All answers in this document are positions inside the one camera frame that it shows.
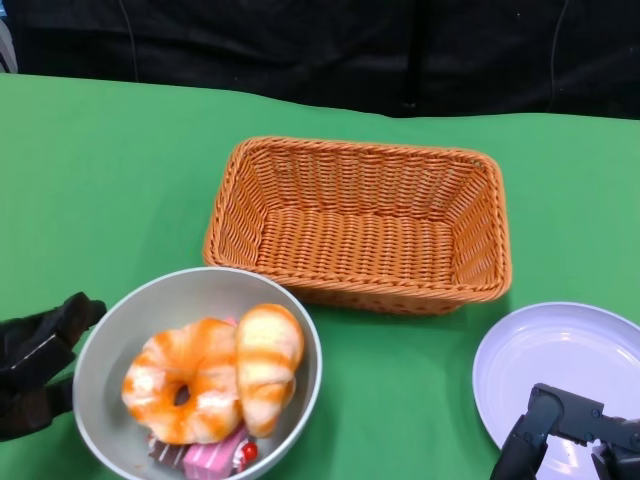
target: donut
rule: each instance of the donut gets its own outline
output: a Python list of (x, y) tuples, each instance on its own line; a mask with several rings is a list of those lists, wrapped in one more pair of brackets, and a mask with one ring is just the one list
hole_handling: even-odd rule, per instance
[[(170, 445), (215, 443), (241, 421), (236, 327), (204, 318), (148, 340), (124, 378), (122, 400), (140, 424)], [(188, 399), (178, 404), (179, 392)]]

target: gray bowl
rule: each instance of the gray bowl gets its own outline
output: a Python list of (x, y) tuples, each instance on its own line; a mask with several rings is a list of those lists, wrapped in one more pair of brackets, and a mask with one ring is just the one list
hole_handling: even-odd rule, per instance
[(74, 413), (86, 444), (98, 459), (129, 480), (178, 480), (177, 471), (147, 457), (147, 429), (121, 399), (122, 380), (142, 345), (156, 333), (205, 316), (240, 318), (259, 303), (279, 303), (300, 322), (305, 353), (296, 373), (297, 390), (275, 434), (258, 441), (258, 460), (233, 480), (258, 478), (291, 448), (304, 428), (320, 390), (322, 351), (304, 307), (284, 288), (250, 272), (194, 268), (143, 285), (113, 307), (93, 329), (74, 377)]

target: green tablecloth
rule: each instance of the green tablecloth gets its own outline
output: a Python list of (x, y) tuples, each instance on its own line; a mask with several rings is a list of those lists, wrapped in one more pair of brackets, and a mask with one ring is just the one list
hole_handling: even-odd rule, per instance
[[(11, 75), (0, 76), (0, 318), (80, 290), (113, 305), (154, 277), (201, 265), (232, 147), (267, 134), (488, 153), (506, 182), (514, 263), (505, 298), (446, 318), (311, 307), (323, 387), (270, 479), (488, 478), (498, 449), (476, 414), (471, 367), (490, 326), (552, 300), (640, 320), (639, 123), (396, 120), (232, 92)], [(0, 478), (115, 476), (67, 415), (2, 444)]]

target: black backdrop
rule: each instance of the black backdrop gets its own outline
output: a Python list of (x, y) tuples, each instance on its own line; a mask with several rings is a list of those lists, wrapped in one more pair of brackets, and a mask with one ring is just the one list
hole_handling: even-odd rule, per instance
[[(122, 1), (142, 82), (391, 116), (545, 111), (565, 4)], [(22, 72), (133, 80), (119, 0), (4, 3)], [(555, 66), (552, 111), (640, 118), (640, 1), (569, 0)]]

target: rectangular basket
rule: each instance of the rectangular basket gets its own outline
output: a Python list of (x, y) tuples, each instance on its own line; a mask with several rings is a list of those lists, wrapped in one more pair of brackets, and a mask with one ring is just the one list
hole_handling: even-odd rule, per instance
[(448, 313), (511, 284), (502, 176), (469, 150), (249, 139), (227, 165), (204, 259), (310, 303)]

